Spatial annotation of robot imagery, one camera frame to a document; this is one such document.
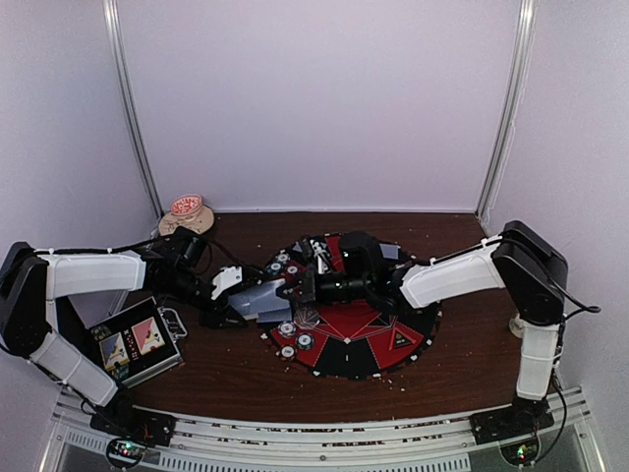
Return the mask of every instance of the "robotic arm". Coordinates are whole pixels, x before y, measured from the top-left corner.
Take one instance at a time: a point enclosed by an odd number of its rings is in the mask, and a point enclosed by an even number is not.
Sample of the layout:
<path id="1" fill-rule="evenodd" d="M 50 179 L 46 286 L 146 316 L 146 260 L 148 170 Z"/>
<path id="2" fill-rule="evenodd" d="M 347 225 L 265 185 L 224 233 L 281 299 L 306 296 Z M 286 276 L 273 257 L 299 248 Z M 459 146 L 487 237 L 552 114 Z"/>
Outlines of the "robotic arm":
<path id="1" fill-rule="evenodd" d="M 261 272 L 230 266 L 211 282 L 201 280 L 192 268 L 206 244 L 185 228 L 159 252 L 34 251 L 27 243 L 14 244 L 0 269 L 0 333 L 7 350 L 71 387 L 116 425 L 133 428 L 130 404 L 120 405 L 131 401 L 128 393 L 92 362 L 94 341 L 67 297 L 147 290 L 198 308 L 202 325 L 246 326 L 229 306 L 228 294 L 259 283 Z"/>
<path id="2" fill-rule="evenodd" d="M 301 243 L 306 252 L 307 242 L 303 238 Z M 560 354 L 568 263 L 531 228 L 512 221 L 469 250 L 394 269 L 386 266 L 377 240 L 366 233 L 343 235 L 339 249 L 343 271 L 320 270 L 332 267 L 324 263 L 319 271 L 312 268 L 280 287 L 278 296 L 320 304 L 364 299 L 383 313 L 403 315 L 466 293 L 506 288 L 525 329 L 514 407 L 504 420 L 525 430 L 544 415 L 548 420 L 545 397 Z"/>

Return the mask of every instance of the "small bowl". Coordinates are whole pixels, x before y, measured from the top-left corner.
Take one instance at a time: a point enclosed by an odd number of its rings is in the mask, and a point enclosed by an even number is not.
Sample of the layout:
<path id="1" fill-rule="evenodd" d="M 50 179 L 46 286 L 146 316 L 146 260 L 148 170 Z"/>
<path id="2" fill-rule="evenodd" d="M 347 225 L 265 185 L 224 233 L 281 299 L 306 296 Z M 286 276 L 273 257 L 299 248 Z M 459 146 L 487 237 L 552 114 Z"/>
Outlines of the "small bowl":
<path id="1" fill-rule="evenodd" d="M 196 215 L 203 208 L 203 197 L 197 194 L 188 194 L 179 197 L 170 206 L 170 212 L 178 218 L 187 218 Z"/>

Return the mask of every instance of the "white plastic part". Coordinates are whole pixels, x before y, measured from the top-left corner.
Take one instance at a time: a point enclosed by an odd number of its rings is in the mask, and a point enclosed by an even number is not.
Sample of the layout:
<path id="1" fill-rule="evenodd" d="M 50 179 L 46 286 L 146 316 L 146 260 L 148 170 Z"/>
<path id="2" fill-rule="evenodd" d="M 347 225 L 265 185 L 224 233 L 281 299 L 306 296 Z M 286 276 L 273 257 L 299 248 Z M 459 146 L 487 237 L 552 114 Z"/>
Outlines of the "white plastic part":
<path id="1" fill-rule="evenodd" d="M 557 348 L 559 324 L 524 324 L 522 358 L 516 393 L 521 398 L 541 400 L 546 396 Z"/>
<path id="2" fill-rule="evenodd" d="M 493 237 L 483 243 L 499 239 Z M 491 260 L 497 244 L 483 246 L 476 251 L 431 265 L 414 265 L 402 279 L 400 291 L 413 308 L 466 293 L 504 288 L 504 282 Z"/>
<path id="3" fill-rule="evenodd" d="M 221 293 L 234 285 L 243 281 L 243 268 L 242 267 L 224 267 L 216 276 L 212 279 L 212 284 L 216 287 L 212 291 L 212 300 L 216 300 Z"/>
<path id="4" fill-rule="evenodd" d="M 46 334 L 30 359 L 95 405 L 106 405 L 118 390 L 113 379 L 56 331 Z"/>
<path id="5" fill-rule="evenodd" d="M 134 252 L 122 254 L 44 255 L 48 261 L 46 300 L 107 290 L 139 290 L 146 263 Z"/>

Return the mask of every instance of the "round game board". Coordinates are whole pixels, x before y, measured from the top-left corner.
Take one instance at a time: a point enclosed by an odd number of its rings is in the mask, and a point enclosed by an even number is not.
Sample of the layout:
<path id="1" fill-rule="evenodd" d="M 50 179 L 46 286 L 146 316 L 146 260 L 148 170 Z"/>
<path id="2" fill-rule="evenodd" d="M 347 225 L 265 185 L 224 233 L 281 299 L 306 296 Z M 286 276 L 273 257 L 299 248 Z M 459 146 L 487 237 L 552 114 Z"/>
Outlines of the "round game board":
<path id="1" fill-rule="evenodd" d="M 315 239 L 337 270 L 343 270 L 340 235 Z M 380 243 L 386 262 L 392 266 L 410 259 L 396 245 Z M 287 281 L 306 270 L 299 245 L 280 251 L 266 265 L 274 278 Z M 284 361 L 303 366 L 315 376 L 366 379 L 416 361 L 432 344 L 441 311 L 432 304 L 402 316 L 384 315 L 366 302 L 319 306 L 291 306 L 292 320 L 262 324 L 262 338 L 276 348 Z"/>

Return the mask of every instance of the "brown table surface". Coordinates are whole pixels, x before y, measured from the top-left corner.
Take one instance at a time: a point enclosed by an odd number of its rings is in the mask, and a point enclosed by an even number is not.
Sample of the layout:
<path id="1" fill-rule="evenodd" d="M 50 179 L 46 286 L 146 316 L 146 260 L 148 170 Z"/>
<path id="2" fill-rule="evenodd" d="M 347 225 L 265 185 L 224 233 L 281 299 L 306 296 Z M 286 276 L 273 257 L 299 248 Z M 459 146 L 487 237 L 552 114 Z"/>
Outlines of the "brown table surface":
<path id="1" fill-rule="evenodd" d="M 357 229 L 425 259 L 484 237 L 470 214 L 327 212 L 222 214 L 210 237 L 262 265 L 301 235 Z M 226 263 L 214 251 L 210 273 Z M 132 295 L 130 303 L 143 297 Z M 290 367 L 262 343 L 253 322 L 246 329 L 210 330 L 198 325 L 196 310 L 167 305 L 179 310 L 189 330 L 181 343 L 185 363 L 134 388 L 137 404 L 146 407 L 234 420 L 354 422 L 497 406 L 508 403 L 515 388 L 520 341 L 507 327 L 515 307 L 504 290 L 444 301 L 434 344 L 416 363 L 356 382 Z"/>

